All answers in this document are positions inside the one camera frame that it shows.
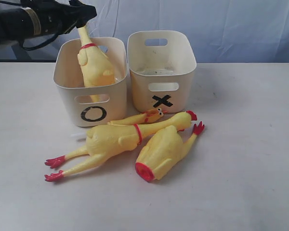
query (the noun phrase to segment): black o mark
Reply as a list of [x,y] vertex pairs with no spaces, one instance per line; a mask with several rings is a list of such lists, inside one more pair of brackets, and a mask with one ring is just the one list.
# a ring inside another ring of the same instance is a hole
[[[97,119],[88,119],[88,118],[86,118],[86,113],[87,113],[90,109],[93,109],[93,108],[101,109],[101,111],[102,111],[102,116],[99,117],[99,118],[97,118]],[[105,110],[104,108],[102,108],[102,107],[99,107],[99,106],[87,107],[85,110],[83,110],[83,111],[81,112],[81,118],[82,118],[84,121],[88,121],[88,122],[101,121],[101,120],[105,119],[106,115],[107,115],[106,110]]]
[[171,102],[168,101],[168,99],[171,98],[171,96],[169,96],[169,95],[165,95],[163,98],[160,98],[160,97],[155,95],[152,98],[157,101],[156,104],[153,105],[153,107],[158,107],[161,104],[164,104],[167,107],[171,107],[173,105]]

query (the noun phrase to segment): rubber chicken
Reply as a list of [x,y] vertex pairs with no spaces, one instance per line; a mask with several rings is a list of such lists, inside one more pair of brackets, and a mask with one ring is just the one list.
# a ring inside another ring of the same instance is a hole
[[[85,87],[111,85],[116,82],[114,67],[108,56],[89,38],[86,26],[78,28],[81,48],[77,55]],[[92,95],[93,102],[101,101],[99,95]]]
[[75,173],[102,165],[109,158],[124,151],[132,151],[142,142],[142,139],[156,133],[157,131],[173,125],[177,130],[191,126],[191,121],[197,120],[196,114],[192,111],[180,112],[171,118],[153,124],[140,125],[97,125],[87,132],[86,144],[79,149],[55,159],[48,159],[45,165],[55,168],[66,160],[81,156],[90,155],[82,163],[58,173],[45,175],[46,181],[55,181]]
[[202,122],[195,124],[191,137],[184,143],[175,126],[159,130],[140,151],[135,163],[137,174],[148,182],[162,179],[186,157],[204,127]]
[[154,108],[143,112],[139,115],[133,115],[121,120],[111,120],[107,124],[110,125],[133,125],[143,123],[154,123],[164,116],[167,111],[162,111],[161,108]]

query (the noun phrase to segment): x symbol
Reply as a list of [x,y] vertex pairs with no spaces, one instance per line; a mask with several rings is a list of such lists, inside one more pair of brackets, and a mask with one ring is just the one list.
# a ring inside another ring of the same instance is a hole
[[160,98],[160,97],[155,95],[152,98],[157,101],[156,104],[153,105],[153,107],[158,107],[161,104],[164,104],[168,107],[171,107],[173,105],[171,102],[167,101],[168,99],[171,98],[171,96],[169,96],[169,95],[165,95],[163,98]]

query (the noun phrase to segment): white tabletop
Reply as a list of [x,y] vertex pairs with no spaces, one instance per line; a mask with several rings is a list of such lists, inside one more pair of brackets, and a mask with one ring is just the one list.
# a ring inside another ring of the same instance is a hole
[[0,231],[289,231],[289,64],[198,64],[186,109],[206,130],[154,183],[134,170],[141,146],[44,181],[57,172],[44,161],[86,130],[69,120],[54,65],[0,63]]

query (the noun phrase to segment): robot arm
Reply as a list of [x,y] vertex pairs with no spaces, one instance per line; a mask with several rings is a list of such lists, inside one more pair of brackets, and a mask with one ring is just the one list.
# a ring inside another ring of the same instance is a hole
[[[0,3],[19,6],[0,10],[0,47],[18,42],[26,51],[42,48],[59,35],[68,34],[74,27],[83,27],[97,16],[94,6],[79,0],[70,0],[69,5],[55,0],[20,0],[20,3],[0,0]],[[24,47],[25,39],[45,35],[53,37],[38,46]]]

